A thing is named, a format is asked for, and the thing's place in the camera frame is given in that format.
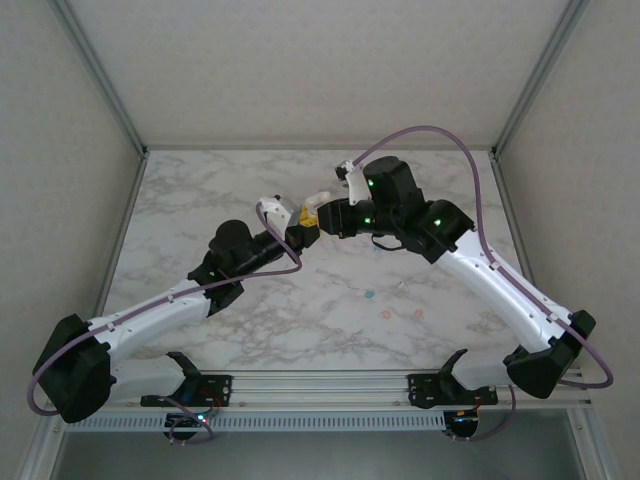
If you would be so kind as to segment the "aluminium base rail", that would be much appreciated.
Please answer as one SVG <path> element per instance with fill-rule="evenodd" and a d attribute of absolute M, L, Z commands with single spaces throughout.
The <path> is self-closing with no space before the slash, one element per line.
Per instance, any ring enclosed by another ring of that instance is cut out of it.
<path fill-rule="evenodd" d="M 411 370 L 204 370 L 209 375 L 230 375 L 230 410 L 252 411 L 369 411 L 409 410 L 430 403 L 434 410 L 508 409 L 523 410 L 590 408 L 584 390 L 560 386 L 546 399 L 535 398 L 517 387 L 492 386 L 476 400 L 454 404 L 429 393 L 422 383 L 411 380 Z"/>

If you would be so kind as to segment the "aluminium frame post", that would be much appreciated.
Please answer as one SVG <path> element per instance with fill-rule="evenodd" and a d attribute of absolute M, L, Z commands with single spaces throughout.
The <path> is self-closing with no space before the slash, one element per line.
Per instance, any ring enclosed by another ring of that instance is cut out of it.
<path fill-rule="evenodd" d="M 540 94 L 547 78 L 558 61 L 573 31 L 592 0 L 567 0 L 555 26 L 547 38 L 516 102 L 492 146 L 492 154 L 499 159 L 514 140 L 530 108 Z"/>
<path fill-rule="evenodd" d="M 81 62 L 87 69 L 92 81 L 102 95 L 116 123 L 139 158 L 144 160 L 147 147 L 138 133 L 127 112 L 125 105 L 116 91 L 113 82 L 101 61 L 95 47 L 74 11 L 70 0 L 46 0 L 57 17 L 61 27 L 68 36 Z"/>

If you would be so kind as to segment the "aluminium frame leg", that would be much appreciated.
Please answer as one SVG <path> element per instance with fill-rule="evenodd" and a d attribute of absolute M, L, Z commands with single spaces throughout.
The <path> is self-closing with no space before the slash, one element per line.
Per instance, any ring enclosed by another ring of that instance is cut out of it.
<path fill-rule="evenodd" d="M 60 416 L 41 417 L 14 480 L 50 480 L 64 431 Z"/>
<path fill-rule="evenodd" d="M 591 409 L 567 410 L 585 480 L 617 480 L 614 462 Z"/>

